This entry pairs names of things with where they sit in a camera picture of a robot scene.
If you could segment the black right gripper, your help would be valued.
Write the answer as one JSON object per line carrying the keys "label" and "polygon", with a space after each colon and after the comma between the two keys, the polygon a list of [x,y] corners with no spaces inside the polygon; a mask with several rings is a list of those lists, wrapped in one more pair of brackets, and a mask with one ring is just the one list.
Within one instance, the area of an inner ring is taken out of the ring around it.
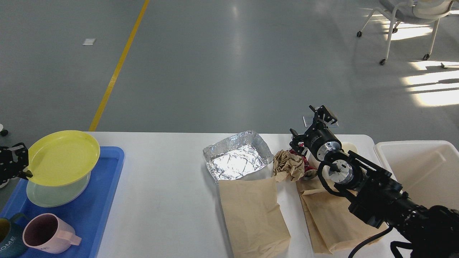
{"label": "black right gripper", "polygon": [[320,107],[310,105],[309,108],[314,113],[312,124],[309,127],[311,130],[298,134],[296,130],[289,129],[292,134],[289,145],[298,156],[304,157],[310,150],[316,160],[324,161],[329,152],[342,150],[342,143],[328,129],[338,127],[338,119],[325,105]]}

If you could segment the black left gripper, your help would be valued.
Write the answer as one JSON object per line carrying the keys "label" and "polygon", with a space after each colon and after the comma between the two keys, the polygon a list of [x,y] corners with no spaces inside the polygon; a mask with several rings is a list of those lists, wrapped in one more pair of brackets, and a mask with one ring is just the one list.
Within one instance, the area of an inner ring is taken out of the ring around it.
{"label": "black left gripper", "polygon": [[1,147],[0,149],[0,183],[3,180],[33,178],[32,172],[26,168],[29,165],[28,149],[24,143],[18,143],[13,147]]}

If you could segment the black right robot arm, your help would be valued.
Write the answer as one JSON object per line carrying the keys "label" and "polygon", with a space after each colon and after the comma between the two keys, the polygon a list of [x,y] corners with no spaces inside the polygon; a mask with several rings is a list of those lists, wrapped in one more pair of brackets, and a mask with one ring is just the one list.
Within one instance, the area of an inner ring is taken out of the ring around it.
{"label": "black right robot arm", "polygon": [[395,258],[399,249],[410,249],[412,258],[457,258],[459,240],[458,210],[435,205],[427,209],[415,204],[403,186],[391,178],[392,173],[359,154],[344,152],[339,139],[328,129],[337,123],[336,116],[321,105],[309,106],[314,113],[304,134],[290,129],[290,147],[305,156],[311,153],[319,166],[316,175],[324,189],[350,202],[349,212],[366,224],[388,229],[362,241],[349,254],[397,229],[407,242],[393,241],[390,250]]}

